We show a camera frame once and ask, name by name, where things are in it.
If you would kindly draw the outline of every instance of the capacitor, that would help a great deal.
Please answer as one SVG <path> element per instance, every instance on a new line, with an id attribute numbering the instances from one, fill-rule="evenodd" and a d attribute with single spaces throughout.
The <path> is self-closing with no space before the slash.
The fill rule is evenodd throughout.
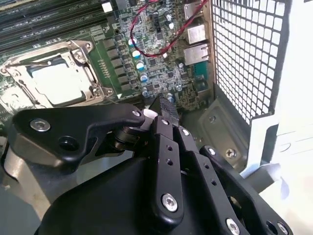
<path id="1" fill-rule="evenodd" d="M 177 85 L 176 86 L 176 91 L 181 92 L 182 91 L 182 86 L 181 85 Z"/>
<path id="2" fill-rule="evenodd" d="M 133 55 L 133 58 L 135 58 L 135 59 L 140 58 L 140 52 L 138 50 L 134 50 L 132 55 Z"/>
<path id="3" fill-rule="evenodd" d="M 170 102 L 172 102 L 172 103 L 175 102 L 175 100 L 174 100 L 174 98 L 173 98 L 173 95 L 172 95 L 171 93 L 168 93 L 165 98 L 167 98 L 167 100 L 170 101 Z"/>
<path id="4" fill-rule="evenodd" d="M 137 39 L 136 39 L 136 38 L 133 38 L 133 40 L 134 40 L 135 44 L 137 44 Z M 134 45 L 133 45 L 133 42 L 132 42 L 132 39 L 129 39 L 129 40 L 128 40 L 128 45 L 130 45 L 131 47 L 134 46 Z"/>
<path id="5" fill-rule="evenodd" d="M 147 88 L 142 88 L 142 95 L 143 95 L 143 97 L 149 97 L 149 93 L 148 93 L 148 89 Z"/>
<path id="6" fill-rule="evenodd" d="M 168 26 L 170 29 L 173 29 L 173 28 L 174 28 L 174 23 L 173 23 L 173 22 L 166 21 L 165 24 L 166 24 L 166 26 Z"/>
<path id="7" fill-rule="evenodd" d="M 168 11 L 164 12 L 164 17 L 167 21 L 172 21 L 172 15 Z"/>
<path id="8" fill-rule="evenodd" d="M 141 71 L 141 70 L 144 70 L 145 65 L 144 65 L 144 63 L 143 63 L 141 60 L 139 60 L 139 61 L 136 63 L 136 68 L 137 68 L 139 71 Z"/>
<path id="9" fill-rule="evenodd" d="M 185 66 L 184 63 L 179 63 L 179 64 L 178 64 L 178 68 L 180 68 L 180 69 L 183 69 L 184 66 Z"/>
<path id="10" fill-rule="evenodd" d="M 140 80 L 141 82 L 146 82 L 148 80 L 148 75 L 145 72 L 141 73 Z"/>

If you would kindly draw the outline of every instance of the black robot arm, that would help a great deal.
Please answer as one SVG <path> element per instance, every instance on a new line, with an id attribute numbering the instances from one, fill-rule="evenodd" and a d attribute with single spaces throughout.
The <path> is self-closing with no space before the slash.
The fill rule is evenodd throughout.
<path id="1" fill-rule="evenodd" d="M 8 140 L 7 176 L 28 189 L 21 175 L 31 175 L 51 204 L 38 235 L 292 234 L 213 147 L 199 152 L 161 97 L 143 111 L 128 104 L 22 111 Z M 125 149 L 134 156 L 68 186 L 79 165 Z M 31 174 L 17 173 L 19 163 Z"/>

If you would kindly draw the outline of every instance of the chip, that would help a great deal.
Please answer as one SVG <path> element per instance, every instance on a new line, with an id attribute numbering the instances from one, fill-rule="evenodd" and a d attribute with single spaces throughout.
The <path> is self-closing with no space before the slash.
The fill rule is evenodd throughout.
<path id="1" fill-rule="evenodd" d="M 156 39 L 162 40 L 162 39 L 163 39 L 163 34 L 162 34 L 162 33 L 158 33 L 158 34 L 156 35 Z"/>
<path id="2" fill-rule="evenodd" d="M 124 50 L 124 49 L 125 49 L 125 46 L 119 46 L 118 49 L 119 49 L 119 50 Z"/>
<path id="3" fill-rule="evenodd" d="M 187 73 L 181 74 L 180 77 L 181 77 L 182 79 L 186 79 L 186 78 L 188 78 L 188 74 L 187 74 Z"/>
<path id="4" fill-rule="evenodd" d="M 154 65 L 157 64 L 155 59 L 151 59 L 149 63 L 150 63 L 151 66 L 154 66 Z"/>
<path id="5" fill-rule="evenodd" d="M 121 86 L 122 91 L 127 91 L 131 89 L 131 85 L 130 84 L 125 84 Z"/>
<path id="6" fill-rule="evenodd" d="M 121 84 L 128 82 L 127 76 L 121 76 L 121 77 L 118 77 L 117 79 L 118 79 L 119 83 L 121 83 Z"/>
<path id="7" fill-rule="evenodd" d="M 129 55 L 122 55 L 123 60 L 127 60 L 129 58 Z"/>
<path id="8" fill-rule="evenodd" d="M 152 92 L 152 91 L 154 90 L 153 85 L 147 86 L 147 90 L 148 90 L 149 92 Z"/>
<path id="9" fill-rule="evenodd" d="M 116 36 L 115 36 L 115 40 L 117 40 L 117 41 L 122 40 L 122 36 L 121 36 L 121 35 L 116 35 Z"/>
<path id="10" fill-rule="evenodd" d="M 125 70 L 123 67 L 115 69 L 114 71 L 115 71 L 116 75 L 121 75 L 121 74 L 125 73 Z"/>
<path id="11" fill-rule="evenodd" d="M 115 46 L 113 39 L 104 40 L 103 44 L 106 48 L 111 48 L 111 47 Z"/>
<path id="12" fill-rule="evenodd" d="M 120 58 L 118 59 L 115 59 L 115 60 L 111 60 L 111 63 L 113 65 L 113 67 L 118 67 L 118 66 L 121 66 L 122 65 L 122 61 Z"/>
<path id="13" fill-rule="evenodd" d="M 110 58 L 113 58 L 113 57 L 118 56 L 118 52 L 117 52 L 116 49 L 108 50 L 108 51 L 107 51 L 107 54 L 108 54 L 108 56 L 109 56 Z"/>

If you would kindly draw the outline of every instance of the screw hole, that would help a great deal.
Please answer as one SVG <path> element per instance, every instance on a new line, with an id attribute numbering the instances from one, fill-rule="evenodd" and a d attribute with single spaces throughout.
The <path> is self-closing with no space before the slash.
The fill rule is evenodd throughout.
<path id="1" fill-rule="evenodd" d="M 268 227 L 268 229 L 275 235 L 278 235 L 278 231 L 275 228 L 275 226 L 270 222 L 270 221 L 266 221 L 266 226 Z"/>
<path id="2" fill-rule="evenodd" d="M 173 151 L 173 148 L 171 146 L 169 146 L 169 145 L 167 145 L 166 148 L 167 148 L 168 151 Z"/>
<path id="3" fill-rule="evenodd" d="M 166 159 L 166 163 L 167 163 L 168 165 L 173 165 L 173 162 L 172 162 L 171 159 Z"/>
<path id="4" fill-rule="evenodd" d="M 63 136 L 59 138 L 59 146 L 65 151 L 76 151 L 79 149 L 79 144 L 76 139 L 70 136 Z"/>

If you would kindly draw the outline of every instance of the green circuit board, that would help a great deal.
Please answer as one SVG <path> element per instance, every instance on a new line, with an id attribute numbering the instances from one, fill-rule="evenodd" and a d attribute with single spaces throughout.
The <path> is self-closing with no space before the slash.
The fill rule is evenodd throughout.
<path id="1" fill-rule="evenodd" d="M 205 100 L 199 100 L 198 91 L 209 89 L 206 84 L 210 75 L 209 62 L 184 65 L 183 50 L 189 47 L 184 37 L 175 44 L 167 56 L 133 57 L 134 47 L 129 45 L 130 27 L 133 17 L 144 2 L 139 0 L 107 1 L 112 7 L 112 11 L 109 12 L 106 12 L 103 1 L 100 2 L 100 0 L 25 0 L 19 1 L 18 4 L 17 2 L 0 1 L 1 127 L 6 125 L 14 113 L 22 109 L 76 105 L 60 101 L 61 89 L 56 89 L 55 93 L 58 97 L 53 98 L 58 100 L 60 105 L 54 105 L 48 99 L 48 95 L 42 92 L 48 89 L 42 88 L 45 78 L 35 78 L 35 74 L 38 76 L 40 69 L 54 71 L 61 68 L 60 63 L 63 62 L 55 62 L 52 64 L 55 69 L 48 70 L 47 67 L 51 64 L 49 66 L 30 64 L 32 60 L 35 61 L 35 57 L 30 57 L 28 60 L 20 61 L 18 66 L 8 67 L 10 60 L 16 56 L 30 54 L 61 42 L 87 41 L 91 43 L 92 49 L 86 55 L 89 67 L 92 67 L 99 86 L 113 91 L 110 97 L 104 96 L 102 100 L 92 104 L 118 103 L 140 97 L 144 105 L 149 105 L 159 94 L 168 97 L 184 111 L 192 111 L 205 104 Z M 172 29 L 165 26 L 166 19 L 163 17 L 165 12 L 173 16 L 175 27 Z M 153 14 L 157 14 L 161 31 L 156 32 Z M 140 14 L 134 28 L 136 44 L 145 52 L 157 53 L 175 36 L 183 22 L 184 11 L 179 0 L 167 0 L 162 5 L 149 7 L 147 11 Z M 53 57 L 53 55 L 60 56 L 61 53 L 59 51 L 58 53 L 57 51 L 52 51 L 50 54 L 46 52 L 44 56 L 46 58 Z M 15 73 L 19 76 L 26 74 L 25 81 L 29 80 L 30 83 L 33 83 L 32 79 L 37 84 L 40 82 L 41 90 L 36 87 L 35 92 L 38 92 L 36 94 L 39 98 L 44 96 L 49 100 L 48 105 L 40 102 L 40 99 L 37 99 L 26 85 L 24 86 L 21 79 L 15 76 Z M 55 83 L 60 82 L 59 87 L 67 86 L 64 90 L 70 91 L 72 88 L 67 82 L 67 74 L 67 72 L 59 72 L 54 77 L 52 75 L 47 75 L 47 77 L 54 79 Z M 50 96 L 53 95 L 51 89 L 48 91 Z"/>

